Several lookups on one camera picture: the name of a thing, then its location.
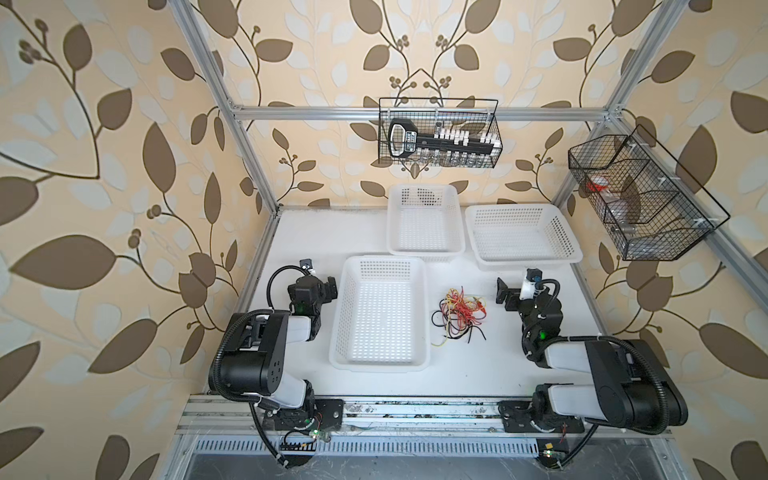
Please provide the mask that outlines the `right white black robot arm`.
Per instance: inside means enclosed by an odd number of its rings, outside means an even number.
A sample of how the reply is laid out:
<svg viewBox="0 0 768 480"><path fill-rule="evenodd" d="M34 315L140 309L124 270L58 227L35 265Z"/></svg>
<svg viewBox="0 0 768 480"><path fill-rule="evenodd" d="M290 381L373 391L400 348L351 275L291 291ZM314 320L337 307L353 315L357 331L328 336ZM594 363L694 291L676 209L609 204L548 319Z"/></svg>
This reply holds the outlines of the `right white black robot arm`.
<svg viewBox="0 0 768 480"><path fill-rule="evenodd" d="M498 403L507 433L581 434L568 451L544 447L542 466L568 466L601 426L652 436L687 423L686 400L647 341L563 335L560 284L538 269L528 270L518 288L503 280L496 284L496 303L520 316L527 360L539 368L590 377L586 384L540 384L527 402Z"/></svg>

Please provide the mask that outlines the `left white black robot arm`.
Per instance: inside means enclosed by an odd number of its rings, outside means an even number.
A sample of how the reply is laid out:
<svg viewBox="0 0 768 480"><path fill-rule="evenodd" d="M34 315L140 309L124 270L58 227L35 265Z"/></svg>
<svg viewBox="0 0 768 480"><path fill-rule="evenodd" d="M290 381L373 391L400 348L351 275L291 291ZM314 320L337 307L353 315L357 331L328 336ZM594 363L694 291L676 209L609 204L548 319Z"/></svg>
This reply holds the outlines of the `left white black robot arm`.
<svg viewBox="0 0 768 480"><path fill-rule="evenodd" d="M235 313L208 374L211 391L248 405L269 454L285 469L310 459L316 442L341 428L344 401L317 399L310 381L286 372L292 343L315 340L321 310L338 298L336 280L315 275L310 259L285 265L267 282L267 306Z"/></svg>

